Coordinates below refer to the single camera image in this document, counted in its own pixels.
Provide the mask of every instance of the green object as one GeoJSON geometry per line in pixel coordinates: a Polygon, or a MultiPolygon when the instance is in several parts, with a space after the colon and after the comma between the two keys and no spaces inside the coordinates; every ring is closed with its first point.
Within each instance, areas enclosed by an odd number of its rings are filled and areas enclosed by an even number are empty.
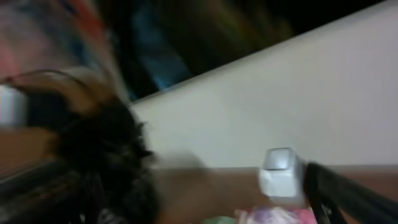
{"type": "Polygon", "coordinates": [[[203,221],[201,224],[235,224],[236,220],[231,217],[216,217],[203,221]]]}

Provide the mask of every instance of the black cord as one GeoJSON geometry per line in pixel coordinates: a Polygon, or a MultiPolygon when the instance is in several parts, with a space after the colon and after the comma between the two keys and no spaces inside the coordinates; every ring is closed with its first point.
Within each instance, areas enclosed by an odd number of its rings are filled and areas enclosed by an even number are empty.
{"type": "Polygon", "coordinates": [[[81,81],[80,79],[74,77],[73,75],[71,75],[67,72],[62,72],[60,70],[40,69],[40,70],[34,70],[34,71],[30,71],[30,72],[24,72],[24,73],[20,73],[16,76],[6,77],[3,80],[1,80],[1,83],[12,82],[15,78],[18,78],[18,77],[29,77],[29,76],[34,76],[34,75],[43,75],[45,73],[52,73],[52,74],[60,75],[60,76],[67,77],[68,79],[74,81],[77,85],[80,86],[80,88],[83,91],[86,92],[87,95],[89,95],[93,99],[93,101],[98,103],[100,107],[102,107],[102,108],[104,107],[103,103],[97,98],[96,93],[85,82],[81,81]]]}

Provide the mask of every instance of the black cable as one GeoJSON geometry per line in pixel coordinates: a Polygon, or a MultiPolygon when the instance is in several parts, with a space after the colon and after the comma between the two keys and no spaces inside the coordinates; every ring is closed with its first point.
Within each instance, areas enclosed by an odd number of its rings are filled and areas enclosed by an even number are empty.
{"type": "Polygon", "coordinates": [[[95,92],[87,85],[87,83],[81,81],[80,79],[74,77],[73,75],[71,75],[67,72],[62,72],[60,70],[40,69],[40,70],[34,70],[34,71],[30,71],[30,72],[23,72],[23,73],[19,73],[16,76],[6,77],[3,80],[1,80],[1,83],[12,82],[12,81],[14,81],[15,78],[19,78],[19,77],[30,77],[30,76],[34,76],[34,75],[43,75],[45,73],[52,73],[52,74],[60,75],[60,76],[67,77],[68,79],[74,81],[77,85],[80,86],[80,88],[83,91],[86,92],[87,95],[89,95],[93,99],[93,101],[98,103],[100,107],[104,107],[103,103],[98,99],[95,92]]]}

